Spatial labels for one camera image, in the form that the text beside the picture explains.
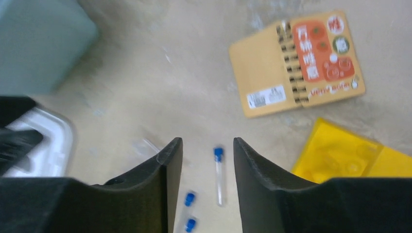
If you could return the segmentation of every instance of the yellow notebook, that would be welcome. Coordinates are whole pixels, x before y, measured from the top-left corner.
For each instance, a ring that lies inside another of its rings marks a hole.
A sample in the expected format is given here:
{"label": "yellow notebook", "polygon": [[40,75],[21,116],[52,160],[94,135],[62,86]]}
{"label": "yellow notebook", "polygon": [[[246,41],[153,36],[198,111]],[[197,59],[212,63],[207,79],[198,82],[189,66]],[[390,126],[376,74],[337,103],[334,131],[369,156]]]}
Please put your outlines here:
{"label": "yellow notebook", "polygon": [[412,158],[320,118],[292,173],[315,183],[333,177],[412,177]]}
{"label": "yellow notebook", "polygon": [[233,44],[229,55],[247,117],[365,92],[341,11],[275,22]]}

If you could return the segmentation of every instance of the green circle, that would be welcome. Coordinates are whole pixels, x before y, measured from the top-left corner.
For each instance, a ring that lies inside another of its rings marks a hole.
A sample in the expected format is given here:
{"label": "green circle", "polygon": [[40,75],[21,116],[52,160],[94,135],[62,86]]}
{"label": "green circle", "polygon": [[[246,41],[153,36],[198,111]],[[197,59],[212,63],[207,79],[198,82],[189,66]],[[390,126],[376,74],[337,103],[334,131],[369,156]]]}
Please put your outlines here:
{"label": "green circle", "polygon": [[350,45],[349,41],[344,36],[337,36],[333,40],[333,50],[338,54],[345,54],[349,51]]}

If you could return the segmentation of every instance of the black object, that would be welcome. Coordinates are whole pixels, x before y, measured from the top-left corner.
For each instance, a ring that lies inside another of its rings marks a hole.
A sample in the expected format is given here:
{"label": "black object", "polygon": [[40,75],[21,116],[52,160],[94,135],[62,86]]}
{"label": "black object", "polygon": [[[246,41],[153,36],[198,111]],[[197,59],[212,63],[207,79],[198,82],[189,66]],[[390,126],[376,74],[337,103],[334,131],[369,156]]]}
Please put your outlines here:
{"label": "black object", "polygon": [[36,102],[29,97],[0,96],[0,128],[6,127],[36,106]]}
{"label": "black object", "polygon": [[335,178],[315,184],[233,142],[244,233],[410,233],[412,179]]}
{"label": "black object", "polygon": [[0,178],[0,232],[172,233],[183,159],[175,138],[104,185]]}
{"label": "black object", "polygon": [[37,130],[0,129],[0,176],[24,159],[43,140]]}

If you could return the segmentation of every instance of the white label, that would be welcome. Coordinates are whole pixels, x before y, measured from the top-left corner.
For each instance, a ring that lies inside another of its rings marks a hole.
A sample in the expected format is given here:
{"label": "white label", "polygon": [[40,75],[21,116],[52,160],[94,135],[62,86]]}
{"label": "white label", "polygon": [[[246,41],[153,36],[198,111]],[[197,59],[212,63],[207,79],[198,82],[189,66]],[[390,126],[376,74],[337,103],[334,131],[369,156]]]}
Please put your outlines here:
{"label": "white label", "polygon": [[247,95],[247,102],[251,109],[283,102],[285,100],[285,89],[282,85]]}

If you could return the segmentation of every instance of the white tray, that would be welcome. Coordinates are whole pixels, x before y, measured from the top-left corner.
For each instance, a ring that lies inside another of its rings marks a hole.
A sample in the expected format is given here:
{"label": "white tray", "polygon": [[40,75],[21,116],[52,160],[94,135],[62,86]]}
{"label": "white tray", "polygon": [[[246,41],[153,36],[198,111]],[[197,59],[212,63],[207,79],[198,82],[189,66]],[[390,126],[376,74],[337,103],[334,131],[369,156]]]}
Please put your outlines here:
{"label": "white tray", "polygon": [[73,145],[69,123],[44,109],[34,108],[7,126],[11,130],[35,129],[43,136],[37,145],[5,177],[60,177],[64,176]]}

